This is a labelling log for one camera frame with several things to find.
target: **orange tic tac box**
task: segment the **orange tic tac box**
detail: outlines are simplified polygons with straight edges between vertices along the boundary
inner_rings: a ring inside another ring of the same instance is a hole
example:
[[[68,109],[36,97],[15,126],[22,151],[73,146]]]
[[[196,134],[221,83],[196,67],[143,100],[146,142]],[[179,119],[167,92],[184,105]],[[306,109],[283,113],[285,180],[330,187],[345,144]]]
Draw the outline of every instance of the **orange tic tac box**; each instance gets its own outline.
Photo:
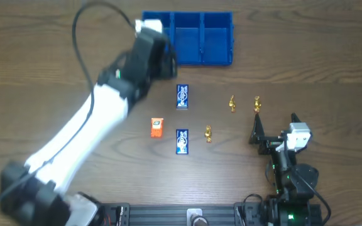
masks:
[[[163,118],[151,118],[150,136],[154,138],[163,136]]]

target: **table surface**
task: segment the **table surface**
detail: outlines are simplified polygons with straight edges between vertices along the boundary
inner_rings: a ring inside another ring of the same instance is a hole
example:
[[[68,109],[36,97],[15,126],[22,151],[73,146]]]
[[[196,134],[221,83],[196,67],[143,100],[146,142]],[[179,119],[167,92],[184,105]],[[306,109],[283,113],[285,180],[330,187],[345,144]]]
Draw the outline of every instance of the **table surface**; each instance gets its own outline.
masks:
[[[176,80],[154,84],[81,167],[71,193],[131,204],[234,203],[250,193],[274,194],[264,176],[270,157],[248,145],[260,95],[267,134],[286,129],[291,112],[312,129],[314,139],[297,159],[320,172],[329,225],[362,224],[362,1],[112,2],[131,18],[142,10],[232,11],[234,62],[182,67]],[[71,43],[81,4],[0,1],[0,171],[40,149],[89,94]],[[82,15],[78,36],[94,79],[133,43],[123,20],[103,8]],[[175,110],[177,83],[190,85],[188,110]],[[162,139],[150,138],[152,117],[164,118]],[[207,124],[212,144],[204,139]],[[188,156],[175,154],[180,127],[190,131]],[[0,225],[11,224],[1,216]]]

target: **blue tray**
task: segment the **blue tray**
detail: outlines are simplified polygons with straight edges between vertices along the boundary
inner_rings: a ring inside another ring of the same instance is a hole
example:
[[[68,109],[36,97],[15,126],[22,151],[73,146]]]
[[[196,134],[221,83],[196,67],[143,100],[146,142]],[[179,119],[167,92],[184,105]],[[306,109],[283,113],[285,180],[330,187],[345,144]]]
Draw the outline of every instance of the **blue tray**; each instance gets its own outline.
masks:
[[[230,65],[233,62],[232,12],[143,11],[159,19],[177,52],[179,65]]]

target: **wood grain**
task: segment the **wood grain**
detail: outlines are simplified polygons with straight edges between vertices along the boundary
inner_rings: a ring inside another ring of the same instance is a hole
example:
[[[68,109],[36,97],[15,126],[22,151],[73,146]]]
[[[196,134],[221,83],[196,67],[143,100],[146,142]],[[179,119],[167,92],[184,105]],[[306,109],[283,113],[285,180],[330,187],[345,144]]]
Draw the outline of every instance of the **wood grain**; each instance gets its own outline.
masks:
[[[266,133],[285,129],[291,112],[312,129],[314,140],[297,157],[320,171],[317,190],[332,208],[328,225],[362,224],[362,1],[113,2],[132,18],[142,10],[233,11],[234,63],[184,67],[177,80],[154,84],[83,165],[70,192],[131,204],[234,203],[274,193],[263,175],[269,157],[248,145],[253,97],[260,95]],[[0,1],[0,171],[40,149],[88,95],[70,39],[80,6]],[[132,45],[133,34],[109,10],[93,9],[82,15],[78,36],[96,77]],[[174,108],[177,83],[190,85],[187,111]],[[165,120],[162,139],[150,138],[152,117]],[[179,127],[191,133],[188,156],[175,155]],[[11,224],[0,214],[0,225]]]

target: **gold figurine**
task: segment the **gold figurine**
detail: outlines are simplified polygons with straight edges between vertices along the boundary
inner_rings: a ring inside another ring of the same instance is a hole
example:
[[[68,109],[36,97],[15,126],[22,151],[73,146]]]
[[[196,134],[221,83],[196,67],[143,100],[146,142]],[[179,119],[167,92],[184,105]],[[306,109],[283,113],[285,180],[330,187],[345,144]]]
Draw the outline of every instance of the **gold figurine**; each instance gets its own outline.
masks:
[[[211,143],[212,142],[212,128],[210,125],[206,125],[206,132],[205,132],[206,142]]]
[[[259,99],[259,96],[255,97],[255,104],[254,104],[254,111],[256,113],[259,113],[259,111],[261,110],[261,100]]]
[[[236,112],[236,102],[234,101],[234,95],[231,96],[231,99],[229,101],[229,106],[231,107],[231,112]]]

